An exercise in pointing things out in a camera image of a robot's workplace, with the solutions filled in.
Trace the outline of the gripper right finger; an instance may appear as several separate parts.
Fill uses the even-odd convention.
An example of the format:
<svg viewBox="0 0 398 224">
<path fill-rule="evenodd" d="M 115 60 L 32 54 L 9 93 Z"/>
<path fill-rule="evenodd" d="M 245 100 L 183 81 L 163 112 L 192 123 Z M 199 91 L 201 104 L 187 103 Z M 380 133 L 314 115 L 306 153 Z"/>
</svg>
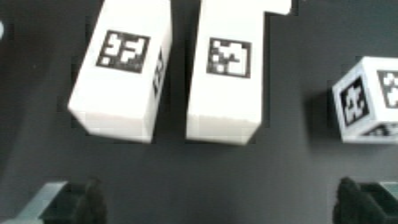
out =
<svg viewBox="0 0 398 224">
<path fill-rule="evenodd" d="M 398 181 L 341 179 L 332 224 L 398 224 Z"/>
</svg>

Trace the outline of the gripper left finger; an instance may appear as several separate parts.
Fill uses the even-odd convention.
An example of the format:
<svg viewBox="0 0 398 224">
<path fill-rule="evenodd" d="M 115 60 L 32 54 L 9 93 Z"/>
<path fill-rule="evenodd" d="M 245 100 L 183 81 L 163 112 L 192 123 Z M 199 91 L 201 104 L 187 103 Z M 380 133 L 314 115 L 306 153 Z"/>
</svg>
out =
<svg viewBox="0 0 398 224">
<path fill-rule="evenodd" d="M 48 182 L 12 219 L 16 224 L 107 224 L 99 180 Z"/>
</svg>

